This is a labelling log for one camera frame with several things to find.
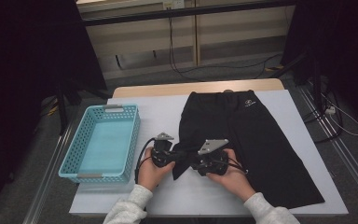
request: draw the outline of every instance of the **blue plastic basket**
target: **blue plastic basket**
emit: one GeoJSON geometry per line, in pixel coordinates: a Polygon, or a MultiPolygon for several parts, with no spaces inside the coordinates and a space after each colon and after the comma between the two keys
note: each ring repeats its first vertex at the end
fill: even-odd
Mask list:
{"type": "Polygon", "coordinates": [[[59,176],[75,183],[129,182],[140,123],[137,105],[88,107],[59,176]]]}

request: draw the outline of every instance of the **gray carpet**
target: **gray carpet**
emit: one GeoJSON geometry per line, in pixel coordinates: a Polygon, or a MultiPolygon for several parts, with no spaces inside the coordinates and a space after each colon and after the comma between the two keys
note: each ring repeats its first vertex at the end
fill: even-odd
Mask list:
{"type": "MultiPolygon", "coordinates": [[[[279,60],[279,57],[273,58],[267,62],[266,67],[277,65],[279,60]]],[[[245,66],[248,64],[259,63],[261,61],[263,61],[263,59],[224,63],[219,64],[219,66],[245,66]]],[[[203,81],[237,80],[257,77],[262,70],[263,64],[249,68],[209,67],[183,73],[183,76],[203,81]]],[[[260,77],[269,77],[270,75],[271,73],[265,72],[260,77]]],[[[290,91],[300,115],[308,114],[310,110],[305,104],[298,88],[295,86],[292,76],[290,74],[285,75],[281,77],[281,80],[285,88],[290,91]]],[[[107,93],[112,94],[114,89],[120,86],[193,81],[195,80],[181,77],[173,71],[166,71],[138,77],[107,80],[107,85],[109,87],[107,93]]],[[[70,118],[74,119],[74,123],[80,121],[83,111],[89,105],[102,105],[106,103],[106,101],[97,99],[86,92],[81,92],[80,94],[83,97],[83,102],[80,106],[67,106],[68,115],[70,118]]],[[[349,104],[345,102],[345,99],[339,99],[339,102],[341,108],[346,112],[355,115],[349,104]]],[[[344,117],[344,122],[347,129],[358,132],[357,126],[351,122],[350,119],[344,117]]],[[[314,140],[326,137],[317,122],[308,124],[307,128],[314,140]]],[[[57,141],[59,140],[59,131],[60,118],[57,113],[53,116],[43,116],[41,118],[32,144],[29,146],[27,156],[24,158],[21,168],[15,173],[14,182],[7,184],[0,194],[0,224],[23,222],[43,174],[48,167],[48,162],[53,153],[53,149],[56,147],[57,141]]],[[[358,136],[343,133],[340,137],[351,150],[355,159],[358,160],[358,136]]],[[[335,175],[333,180],[350,213],[342,217],[299,217],[299,221],[301,223],[358,223],[357,183],[352,178],[350,172],[330,142],[318,144],[317,148],[328,170],[335,175]]],[[[44,203],[44,208],[41,211],[37,223],[102,223],[103,217],[84,218],[68,214],[73,197],[76,193],[76,188],[76,184],[73,184],[69,180],[61,179],[58,175],[53,176],[53,183],[49,190],[49,196],[44,203]]],[[[213,218],[199,220],[200,223],[213,223],[215,221],[216,220],[213,218]]],[[[220,221],[220,223],[254,223],[252,218],[229,218],[220,221]]],[[[151,219],[149,222],[187,223],[188,219],[151,219]]]]}

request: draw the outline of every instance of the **person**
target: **person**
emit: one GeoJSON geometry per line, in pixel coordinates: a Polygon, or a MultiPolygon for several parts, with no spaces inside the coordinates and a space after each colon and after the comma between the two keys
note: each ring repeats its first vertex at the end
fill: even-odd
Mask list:
{"type": "MultiPolygon", "coordinates": [[[[146,159],[139,170],[138,184],[134,185],[128,200],[119,200],[107,214],[103,224],[139,223],[146,217],[144,208],[153,197],[153,189],[175,165],[173,161],[158,168],[150,159],[151,149],[152,147],[149,147],[145,150],[144,158],[146,159]]],[[[234,150],[228,148],[224,150],[229,158],[237,161],[234,150]]],[[[255,192],[241,170],[228,166],[224,175],[207,174],[207,176],[238,196],[243,201],[243,206],[249,209],[257,224],[299,223],[288,209],[273,207],[264,199],[261,192],[255,192]]]]}

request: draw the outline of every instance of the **table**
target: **table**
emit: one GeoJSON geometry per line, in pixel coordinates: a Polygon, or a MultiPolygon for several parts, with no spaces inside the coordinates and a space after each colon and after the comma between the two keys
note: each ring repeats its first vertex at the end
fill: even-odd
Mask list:
{"type": "MultiPolygon", "coordinates": [[[[327,172],[315,145],[311,141],[301,117],[296,111],[293,100],[289,93],[283,89],[279,79],[123,87],[115,91],[114,98],[108,103],[124,104],[131,102],[138,104],[141,115],[141,130],[135,151],[135,157],[137,157],[140,147],[150,138],[149,135],[151,133],[169,130],[167,133],[175,137],[173,143],[177,142],[178,135],[175,130],[180,120],[180,113],[182,111],[180,108],[183,109],[186,97],[190,92],[216,92],[224,90],[254,90],[256,92],[257,97],[280,124],[282,131],[292,144],[297,155],[304,162],[315,185],[326,200],[326,203],[291,209],[291,212],[298,216],[336,216],[348,214],[348,210],[342,202],[337,188],[327,172]],[[167,105],[172,101],[174,101],[174,104],[170,104],[168,107],[176,111],[176,116],[170,117],[170,113],[156,109],[158,105],[167,105]],[[282,107],[288,108],[287,113],[281,113],[277,110],[277,108],[282,107]],[[155,122],[152,117],[158,118],[162,122],[155,122]]],[[[82,183],[77,190],[70,213],[80,216],[104,216],[118,198],[126,198],[128,196],[132,186],[133,180],[127,185],[82,183]]],[[[191,172],[190,169],[174,182],[172,176],[168,175],[154,193],[153,199],[147,206],[148,214],[151,217],[250,216],[249,211],[244,210],[241,206],[241,200],[236,199],[235,196],[229,194],[220,186],[215,185],[215,183],[210,182],[207,178],[202,178],[197,173],[191,172]],[[208,191],[209,195],[205,196],[202,194],[205,191],[208,191]]]]}

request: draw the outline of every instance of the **white sleeve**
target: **white sleeve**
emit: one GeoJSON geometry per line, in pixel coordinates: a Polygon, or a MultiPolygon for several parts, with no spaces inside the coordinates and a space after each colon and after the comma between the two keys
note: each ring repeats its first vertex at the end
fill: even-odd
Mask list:
{"type": "Polygon", "coordinates": [[[128,200],[119,200],[107,214],[103,224],[139,223],[146,217],[144,208],[153,193],[141,185],[134,185],[128,200]]]}
{"type": "Polygon", "coordinates": [[[273,207],[262,193],[256,193],[244,204],[252,213],[257,224],[295,224],[298,220],[284,207],[273,207]]]}

